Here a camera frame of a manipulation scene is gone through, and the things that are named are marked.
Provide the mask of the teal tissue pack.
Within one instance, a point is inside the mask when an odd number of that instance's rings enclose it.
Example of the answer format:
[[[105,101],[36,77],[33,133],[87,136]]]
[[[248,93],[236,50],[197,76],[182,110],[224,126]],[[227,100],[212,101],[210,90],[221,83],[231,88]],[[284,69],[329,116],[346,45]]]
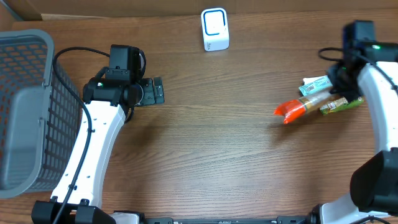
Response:
[[[327,75],[324,75],[323,78],[318,79],[312,83],[309,83],[307,85],[302,85],[298,89],[300,90],[301,94],[303,96],[311,95],[313,93],[316,93],[318,91],[324,90],[326,88],[331,87],[331,81],[328,78]]]

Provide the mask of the green yellow drink pouch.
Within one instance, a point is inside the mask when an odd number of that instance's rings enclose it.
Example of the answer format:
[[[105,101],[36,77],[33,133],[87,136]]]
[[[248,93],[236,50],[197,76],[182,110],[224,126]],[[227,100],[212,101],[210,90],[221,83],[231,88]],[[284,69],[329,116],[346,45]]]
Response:
[[[362,97],[359,97],[357,100],[353,100],[351,102],[348,102],[345,97],[341,97],[334,101],[328,101],[325,105],[320,107],[320,112],[323,115],[336,113],[339,111],[348,110],[357,107],[362,103],[364,103],[364,98]]]

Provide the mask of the white cream tube gold cap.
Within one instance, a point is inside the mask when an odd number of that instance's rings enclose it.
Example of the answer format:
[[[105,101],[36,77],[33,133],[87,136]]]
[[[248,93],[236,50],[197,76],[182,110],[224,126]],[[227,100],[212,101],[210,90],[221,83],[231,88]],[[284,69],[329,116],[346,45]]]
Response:
[[[323,76],[320,76],[320,77],[311,77],[311,78],[304,78],[304,79],[303,79],[303,84],[304,84],[304,85],[307,85],[307,84],[312,83],[312,82],[314,82],[314,81],[316,81],[316,80],[318,80],[318,79],[321,79],[321,78],[323,78]]]

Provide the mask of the orange cracker package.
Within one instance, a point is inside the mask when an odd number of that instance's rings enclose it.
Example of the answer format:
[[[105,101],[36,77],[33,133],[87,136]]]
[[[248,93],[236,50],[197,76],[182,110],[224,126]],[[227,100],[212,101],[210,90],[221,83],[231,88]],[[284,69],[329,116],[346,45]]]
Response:
[[[331,94],[328,90],[319,91],[311,95],[302,96],[297,100],[281,103],[274,110],[274,115],[283,116],[284,124],[288,124],[308,113],[319,110],[328,101],[338,97],[339,95]]]

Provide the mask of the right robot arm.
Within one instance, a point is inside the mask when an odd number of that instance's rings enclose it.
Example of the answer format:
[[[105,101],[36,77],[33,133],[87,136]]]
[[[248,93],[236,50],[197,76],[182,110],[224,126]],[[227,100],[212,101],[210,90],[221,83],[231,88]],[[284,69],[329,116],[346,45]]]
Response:
[[[353,21],[339,51],[328,70],[332,92],[367,101],[374,156],[353,173],[348,194],[314,207],[306,223],[384,222],[397,215],[397,44],[378,42],[372,21]]]

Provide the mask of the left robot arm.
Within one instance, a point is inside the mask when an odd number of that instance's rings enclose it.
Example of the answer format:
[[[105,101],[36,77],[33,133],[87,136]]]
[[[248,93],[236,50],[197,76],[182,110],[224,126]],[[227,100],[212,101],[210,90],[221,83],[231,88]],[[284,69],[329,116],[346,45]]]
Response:
[[[144,214],[102,211],[105,173],[114,142],[137,106],[164,103],[162,79],[144,78],[146,56],[128,45],[111,46],[109,65],[83,87],[80,130],[62,178],[48,202],[37,201],[34,223],[145,223]]]

